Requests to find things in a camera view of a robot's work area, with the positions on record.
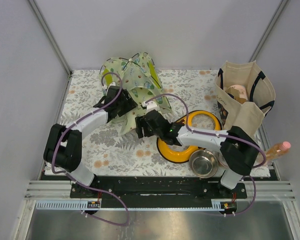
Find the avocado print cushion mat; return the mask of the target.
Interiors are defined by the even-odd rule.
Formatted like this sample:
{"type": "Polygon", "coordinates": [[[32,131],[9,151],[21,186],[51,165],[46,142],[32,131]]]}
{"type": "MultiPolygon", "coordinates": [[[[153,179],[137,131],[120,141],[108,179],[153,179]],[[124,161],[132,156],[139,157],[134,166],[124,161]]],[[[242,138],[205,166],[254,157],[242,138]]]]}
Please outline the avocado print cushion mat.
{"type": "Polygon", "coordinates": [[[125,135],[132,130],[136,129],[136,117],[140,116],[140,111],[132,110],[123,116],[117,116],[115,119],[111,120],[110,123],[117,127],[121,126],[120,134],[125,135]]]}

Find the green avocado pet tent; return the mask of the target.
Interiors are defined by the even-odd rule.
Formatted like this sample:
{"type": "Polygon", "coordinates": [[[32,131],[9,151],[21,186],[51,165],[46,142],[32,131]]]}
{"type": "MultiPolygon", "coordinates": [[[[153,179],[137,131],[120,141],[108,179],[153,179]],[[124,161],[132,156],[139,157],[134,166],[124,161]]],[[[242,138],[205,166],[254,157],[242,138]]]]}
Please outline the green avocado pet tent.
{"type": "Polygon", "coordinates": [[[134,109],[137,114],[145,114],[146,110],[142,108],[143,102],[164,93],[154,61],[146,52],[136,53],[130,59],[112,57],[103,63],[98,76],[101,84],[108,87],[115,82],[119,86],[118,78],[113,74],[107,74],[109,72],[120,76],[123,89],[128,91],[137,104],[134,109]]]}

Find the yellow double bowl stand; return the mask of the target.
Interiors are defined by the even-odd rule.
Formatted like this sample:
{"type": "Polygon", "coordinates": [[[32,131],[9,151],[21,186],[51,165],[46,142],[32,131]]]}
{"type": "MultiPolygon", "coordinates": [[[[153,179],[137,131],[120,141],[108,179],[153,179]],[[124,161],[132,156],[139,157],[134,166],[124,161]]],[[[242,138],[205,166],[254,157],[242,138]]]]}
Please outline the yellow double bowl stand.
{"type": "MultiPolygon", "coordinates": [[[[195,126],[192,122],[193,119],[195,118],[195,116],[197,115],[206,115],[209,118],[211,118],[214,121],[214,129],[215,130],[221,130],[221,123],[218,120],[218,118],[205,110],[194,110],[191,111],[189,113],[189,117],[188,117],[188,125],[189,126],[195,126]]],[[[176,151],[171,149],[163,140],[161,140],[160,138],[157,138],[156,140],[156,146],[157,146],[157,150],[160,153],[160,155],[167,160],[168,162],[174,163],[174,164],[184,164],[187,163],[189,161],[190,156],[192,155],[192,153],[194,153],[195,151],[202,149],[202,147],[198,147],[198,146],[193,146],[190,145],[188,146],[185,150],[182,151],[176,151]]]]}

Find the steel pet bowl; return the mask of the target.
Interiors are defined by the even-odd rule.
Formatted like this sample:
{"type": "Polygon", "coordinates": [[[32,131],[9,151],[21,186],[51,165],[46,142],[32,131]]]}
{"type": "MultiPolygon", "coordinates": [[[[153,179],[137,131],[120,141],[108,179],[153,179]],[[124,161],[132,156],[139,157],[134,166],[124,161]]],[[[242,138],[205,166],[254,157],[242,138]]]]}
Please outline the steel pet bowl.
{"type": "Polygon", "coordinates": [[[191,154],[189,166],[196,176],[201,179],[208,179],[217,173],[219,163],[212,152],[199,149],[191,154]]]}
{"type": "Polygon", "coordinates": [[[224,156],[220,152],[216,153],[216,157],[217,157],[217,160],[218,160],[220,165],[222,165],[223,167],[225,167],[227,169],[229,168],[224,156]]]}

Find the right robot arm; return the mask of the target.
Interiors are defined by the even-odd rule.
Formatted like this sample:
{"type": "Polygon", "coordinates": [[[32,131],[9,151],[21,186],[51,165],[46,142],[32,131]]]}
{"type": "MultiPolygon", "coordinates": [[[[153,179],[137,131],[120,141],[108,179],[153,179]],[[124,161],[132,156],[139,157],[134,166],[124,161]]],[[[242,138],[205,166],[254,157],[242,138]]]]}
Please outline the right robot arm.
{"type": "Polygon", "coordinates": [[[236,185],[249,176],[258,153],[262,150],[240,127],[230,130],[200,130],[186,122],[169,122],[158,111],[152,110],[135,119],[138,138],[156,136],[167,145],[196,146],[221,153],[228,169],[218,184],[218,194],[229,198],[236,185]]]}

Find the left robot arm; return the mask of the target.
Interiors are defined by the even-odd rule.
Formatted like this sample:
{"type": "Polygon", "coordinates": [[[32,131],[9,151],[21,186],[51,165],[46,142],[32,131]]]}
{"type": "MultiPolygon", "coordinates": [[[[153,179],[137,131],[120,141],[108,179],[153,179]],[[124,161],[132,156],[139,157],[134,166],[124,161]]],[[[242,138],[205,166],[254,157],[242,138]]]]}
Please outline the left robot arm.
{"type": "Polygon", "coordinates": [[[49,132],[43,159],[51,164],[54,174],[66,174],[81,183],[81,192],[88,198],[97,195],[95,175],[82,163],[82,142],[97,128],[121,117],[138,105],[126,89],[110,86],[107,93],[84,116],[68,125],[54,124],[49,132]]]}

